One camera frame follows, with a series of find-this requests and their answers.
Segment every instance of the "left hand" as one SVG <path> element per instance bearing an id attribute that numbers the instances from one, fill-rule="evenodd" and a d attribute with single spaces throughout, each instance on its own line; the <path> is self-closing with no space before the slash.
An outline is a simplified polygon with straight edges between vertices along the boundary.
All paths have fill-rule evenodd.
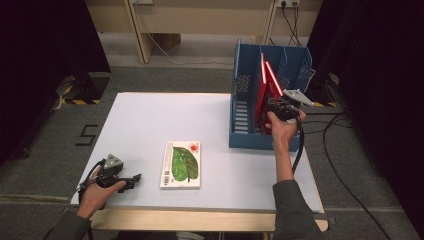
<path id="1" fill-rule="evenodd" d="M 92 177 L 97 176 L 99 170 L 100 167 L 94 171 Z M 77 215 L 82 218 L 90 219 L 97 210 L 105 205 L 107 199 L 112 196 L 114 192 L 123 188 L 125 184 L 125 181 L 120 181 L 108 188 L 102 188 L 97 183 L 90 184 L 82 196 Z"/>

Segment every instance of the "red folder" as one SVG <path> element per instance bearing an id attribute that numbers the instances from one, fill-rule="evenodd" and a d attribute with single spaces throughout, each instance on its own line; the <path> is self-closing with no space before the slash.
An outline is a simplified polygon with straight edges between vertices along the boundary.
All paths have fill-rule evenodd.
<path id="1" fill-rule="evenodd" d="M 267 78 L 267 87 L 263 97 L 262 107 L 259 113 L 258 127 L 262 134 L 271 134 L 271 129 L 268 129 L 265 124 L 270 123 L 267 115 L 266 104 L 270 98 L 281 98 L 283 96 L 283 89 L 275 76 L 274 70 L 268 61 L 265 61 L 266 71 L 265 76 Z"/>
<path id="2" fill-rule="evenodd" d="M 259 76 L 258 93 L 256 97 L 256 108 L 255 108 L 255 122 L 258 122 L 259 114 L 261 112 L 265 91 L 267 89 L 267 77 L 266 77 L 266 62 L 264 54 L 261 53 L 261 74 Z"/>

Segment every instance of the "blue plastic crate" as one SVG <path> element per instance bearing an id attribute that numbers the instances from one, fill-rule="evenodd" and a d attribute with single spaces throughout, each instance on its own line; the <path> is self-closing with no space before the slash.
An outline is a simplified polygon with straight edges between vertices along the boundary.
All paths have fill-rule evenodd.
<path id="1" fill-rule="evenodd" d="M 272 136 L 261 134 L 254 121 L 261 52 L 277 72 L 284 89 L 304 92 L 309 82 L 312 59 L 307 48 L 238 43 L 231 90 L 230 148 L 273 149 Z M 299 137 L 296 136 L 290 151 L 298 148 Z"/>

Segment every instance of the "white table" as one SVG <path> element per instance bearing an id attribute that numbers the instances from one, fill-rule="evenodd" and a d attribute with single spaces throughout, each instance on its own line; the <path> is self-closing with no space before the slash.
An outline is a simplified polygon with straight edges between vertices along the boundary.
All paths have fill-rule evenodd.
<path id="1" fill-rule="evenodd" d="M 142 179 L 134 189 L 114 194 L 93 217 L 93 228 L 273 231 L 274 153 L 229 148 L 229 114 L 229 94 L 118 94 L 81 181 L 109 153 L 124 161 L 120 177 L 141 173 Z M 201 142 L 199 190 L 159 187 L 165 144 L 179 140 Z M 323 213 L 306 151 L 295 177 L 310 208 Z M 76 195 L 71 203 L 78 203 Z M 178 223 L 170 224 L 174 217 Z M 327 229 L 327 221 L 322 223 Z"/>

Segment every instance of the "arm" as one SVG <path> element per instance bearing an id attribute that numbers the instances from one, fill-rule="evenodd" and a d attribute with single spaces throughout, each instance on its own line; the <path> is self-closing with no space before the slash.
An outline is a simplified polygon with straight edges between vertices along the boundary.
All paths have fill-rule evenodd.
<path id="1" fill-rule="evenodd" d="M 109 188 L 102 188 L 97 183 L 88 186 L 76 214 L 66 212 L 62 215 L 48 240 L 78 240 L 83 239 L 90 227 L 90 218 L 99 210 L 112 194 L 125 186 L 125 181 L 118 182 Z"/>
<path id="2" fill-rule="evenodd" d="M 272 129 L 276 161 L 277 183 L 273 186 L 276 218 L 274 240 L 323 239 L 315 223 L 313 212 L 305 202 L 292 171 L 289 145 L 297 133 L 296 123 L 280 121 L 272 112 L 268 113 Z M 303 121 L 306 114 L 300 112 Z"/>

